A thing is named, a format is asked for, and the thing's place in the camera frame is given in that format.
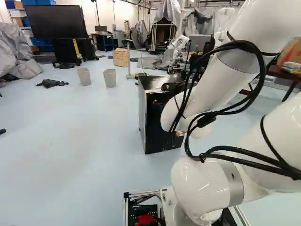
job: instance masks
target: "blue crate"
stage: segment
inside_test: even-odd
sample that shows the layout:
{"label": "blue crate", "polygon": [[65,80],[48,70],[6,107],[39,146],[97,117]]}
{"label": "blue crate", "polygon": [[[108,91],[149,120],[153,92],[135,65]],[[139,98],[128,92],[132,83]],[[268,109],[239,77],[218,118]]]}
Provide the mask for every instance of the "blue crate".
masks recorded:
{"label": "blue crate", "polygon": [[35,37],[30,37],[30,39],[34,46],[46,46],[47,45],[46,40],[44,40],[44,39],[37,39]]}
{"label": "blue crate", "polygon": [[13,0],[5,0],[5,4],[6,4],[6,8],[10,9],[10,8],[15,8],[15,1]]}
{"label": "blue crate", "polygon": [[28,17],[23,17],[23,22],[25,27],[30,27],[29,19]]}
{"label": "blue crate", "polygon": [[36,0],[21,0],[21,2],[24,6],[35,6],[35,5],[37,5]]}
{"label": "blue crate", "polygon": [[55,5],[56,1],[55,0],[36,0],[37,5]]}

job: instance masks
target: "wooden table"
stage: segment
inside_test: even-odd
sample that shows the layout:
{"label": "wooden table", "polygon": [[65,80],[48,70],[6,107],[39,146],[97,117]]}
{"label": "wooden table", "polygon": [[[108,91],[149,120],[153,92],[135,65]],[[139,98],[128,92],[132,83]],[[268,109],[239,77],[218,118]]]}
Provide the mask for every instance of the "wooden table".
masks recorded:
{"label": "wooden table", "polygon": [[[287,100],[287,98],[290,96],[290,94],[292,93],[296,85],[299,82],[301,82],[301,76],[284,72],[281,70],[281,68],[278,65],[271,65],[269,67],[267,75],[292,81],[292,84],[288,89],[288,91],[286,92],[284,98],[282,99],[282,102]],[[249,90],[242,89],[239,93],[244,95],[249,95],[251,92]]]}

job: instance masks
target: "light blue floor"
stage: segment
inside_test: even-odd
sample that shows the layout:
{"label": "light blue floor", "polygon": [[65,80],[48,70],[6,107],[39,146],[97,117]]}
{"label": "light blue floor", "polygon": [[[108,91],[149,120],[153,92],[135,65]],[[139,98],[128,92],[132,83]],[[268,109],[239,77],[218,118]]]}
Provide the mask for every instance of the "light blue floor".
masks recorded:
{"label": "light blue floor", "polygon": [[[126,79],[127,68],[115,67],[107,58],[82,66],[91,73],[92,85],[87,87],[80,85],[77,68],[44,65],[45,72],[36,78],[1,89],[0,129],[7,133],[0,136],[0,226],[121,226],[124,192],[170,185],[170,169],[184,151],[144,155],[137,86]],[[133,73],[142,71],[136,63],[131,67]],[[116,88],[105,87],[102,72],[107,68],[117,70]],[[70,85],[36,87],[43,79]],[[254,121],[279,105],[284,94],[264,88],[250,109],[220,117],[206,139],[191,139],[191,149],[197,154],[214,145],[234,144]],[[300,195],[284,194],[242,209],[253,226],[300,224],[300,201]]]}

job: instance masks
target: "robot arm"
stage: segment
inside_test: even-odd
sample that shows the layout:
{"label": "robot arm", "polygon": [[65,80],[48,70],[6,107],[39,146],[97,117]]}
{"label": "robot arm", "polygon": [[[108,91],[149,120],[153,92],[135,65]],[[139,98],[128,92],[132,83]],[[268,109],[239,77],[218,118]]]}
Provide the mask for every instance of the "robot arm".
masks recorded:
{"label": "robot arm", "polygon": [[[279,53],[289,40],[300,37],[295,27],[300,24],[298,9],[301,1],[295,0],[247,0],[237,21],[230,28],[236,40],[254,43],[269,63],[273,53]],[[226,37],[223,43],[229,42]],[[259,67],[254,54],[231,49],[217,53],[207,67],[187,102],[177,131],[187,131],[191,120],[200,113],[217,111],[231,100],[243,87],[257,76]],[[183,92],[172,98],[161,115],[161,125],[169,131],[182,102]],[[264,128],[270,143],[279,155],[292,167],[301,169],[301,95],[282,104],[264,119]],[[193,137],[202,137],[210,125],[196,129]],[[277,160],[256,124],[238,143],[237,147],[251,150]],[[263,163],[239,153],[221,151],[219,154]],[[221,209],[260,199],[277,192],[300,192],[301,181],[266,172],[218,158],[207,158],[204,163],[191,158],[180,159],[172,169],[172,184],[179,206],[196,224],[207,226],[218,219]]]}
{"label": "robot arm", "polygon": [[[266,115],[263,124],[278,154],[290,166],[301,169],[301,93]],[[262,136],[260,122],[242,136],[236,147],[277,160]],[[265,163],[236,153],[218,154]],[[202,226],[216,221],[216,212],[226,207],[257,200],[271,192],[301,192],[301,180],[215,158],[207,158],[204,163],[182,158],[174,164],[171,179],[182,209]]]}
{"label": "robot arm", "polygon": [[[295,0],[247,0],[229,33],[234,39],[250,41],[261,52],[268,53],[264,56],[264,61],[268,64],[291,39],[301,36],[300,30],[295,26],[300,24],[301,17],[297,10],[292,10],[300,7],[301,2]],[[227,42],[230,42],[229,37],[225,37],[223,44]],[[183,113],[186,119],[181,118],[176,130],[187,131],[196,114],[220,109],[246,87],[258,72],[254,54],[239,49],[215,54],[201,81],[192,90]],[[165,131],[169,131],[178,112],[175,99],[181,103],[183,92],[172,98],[162,112],[161,125]],[[196,129],[192,136],[202,137],[204,130],[206,129]]]}

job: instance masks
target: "screen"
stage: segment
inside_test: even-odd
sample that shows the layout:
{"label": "screen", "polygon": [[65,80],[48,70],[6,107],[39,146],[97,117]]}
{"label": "screen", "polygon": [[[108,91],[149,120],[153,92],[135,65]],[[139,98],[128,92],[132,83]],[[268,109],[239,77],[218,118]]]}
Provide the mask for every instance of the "screen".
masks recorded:
{"label": "screen", "polygon": [[25,6],[35,38],[86,38],[85,20],[80,6]]}

